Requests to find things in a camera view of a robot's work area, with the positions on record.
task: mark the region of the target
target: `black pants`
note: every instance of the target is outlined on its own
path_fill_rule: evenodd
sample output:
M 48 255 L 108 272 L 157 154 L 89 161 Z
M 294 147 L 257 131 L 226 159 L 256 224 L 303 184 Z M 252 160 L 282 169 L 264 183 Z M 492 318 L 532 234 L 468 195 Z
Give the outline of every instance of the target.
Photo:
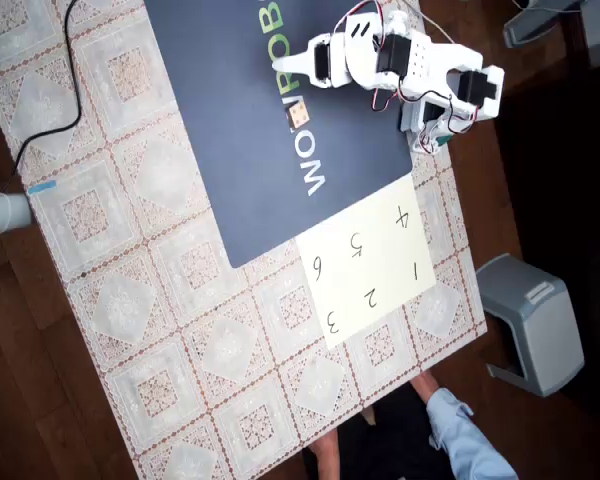
M 425 405 L 405 384 L 373 405 L 376 425 L 356 415 L 338 427 L 342 480 L 453 479 L 449 457 L 429 445 L 431 425 Z M 315 455 L 305 448 L 310 480 L 318 479 Z

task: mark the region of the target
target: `white paper sheet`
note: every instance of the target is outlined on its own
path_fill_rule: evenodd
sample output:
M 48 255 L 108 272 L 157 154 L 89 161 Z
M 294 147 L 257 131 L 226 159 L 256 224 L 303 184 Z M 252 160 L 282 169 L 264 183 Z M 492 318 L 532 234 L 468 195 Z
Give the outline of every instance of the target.
M 296 240 L 329 348 L 436 283 L 411 175 Z

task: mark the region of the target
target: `wowrobo logo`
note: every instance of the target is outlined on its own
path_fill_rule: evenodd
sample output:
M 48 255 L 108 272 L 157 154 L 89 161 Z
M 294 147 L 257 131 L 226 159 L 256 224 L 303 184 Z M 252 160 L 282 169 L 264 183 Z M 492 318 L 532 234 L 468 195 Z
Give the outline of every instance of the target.
M 283 25 L 280 7 L 278 7 L 276 2 L 269 2 L 267 7 L 262 7 L 258 12 L 258 17 L 260 17 L 262 33 L 265 35 L 277 30 Z M 282 33 L 275 33 L 269 39 L 268 47 L 269 57 L 271 57 L 272 62 L 278 58 L 273 53 L 273 47 L 278 42 L 281 42 L 284 45 L 285 53 L 283 56 L 287 56 L 290 53 L 289 40 L 287 40 L 287 37 L 285 37 Z M 300 82 L 298 80 L 291 80 L 292 74 L 282 72 L 275 73 L 276 82 L 278 83 L 278 91 L 282 96 L 282 104 L 285 106 L 285 108 L 293 105 L 296 102 L 304 101 L 302 95 L 284 96 L 300 86 Z M 309 148 L 302 148 L 300 145 L 300 142 L 305 138 L 309 141 Z M 311 185 L 307 191 L 307 195 L 311 196 L 327 181 L 324 178 L 324 175 L 316 175 L 322 166 L 320 160 L 309 160 L 316 149 L 316 141 L 313 133 L 311 133 L 309 130 L 300 130 L 297 132 L 295 137 L 295 148 L 296 154 L 303 160 L 300 163 L 300 168 L 303 170 L 309 169 L 304 176 L 304 183 Z

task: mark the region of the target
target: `small cube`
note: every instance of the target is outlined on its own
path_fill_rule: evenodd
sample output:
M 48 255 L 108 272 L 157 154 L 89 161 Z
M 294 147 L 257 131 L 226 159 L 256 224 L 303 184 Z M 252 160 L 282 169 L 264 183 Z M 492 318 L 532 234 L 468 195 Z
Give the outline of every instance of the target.
M 309 112 L 307 112 L 307 106 L 304 104 L 304 100 L 289 108 L 289 119 L 291 120 L 293 128 L 300 128 L 309 121 Z

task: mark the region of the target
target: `hand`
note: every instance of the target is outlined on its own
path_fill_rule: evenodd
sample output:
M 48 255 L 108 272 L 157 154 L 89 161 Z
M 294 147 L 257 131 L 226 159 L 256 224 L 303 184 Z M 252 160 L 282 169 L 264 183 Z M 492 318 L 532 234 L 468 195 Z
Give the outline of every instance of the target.
M 340 478 L 338 430 L 334 428 L 326 433 L 309 445 L 309 449 L 318 458 L 318 477 L 320 480 L 338 480 Z
M 436 390 L 440 388 L 438 382 L 429 370 L 425 370 L 420 375 L 411 379 L 411 386 L 416 391 L 416 393 L 420 396 L 424 404 L 426 405 Z

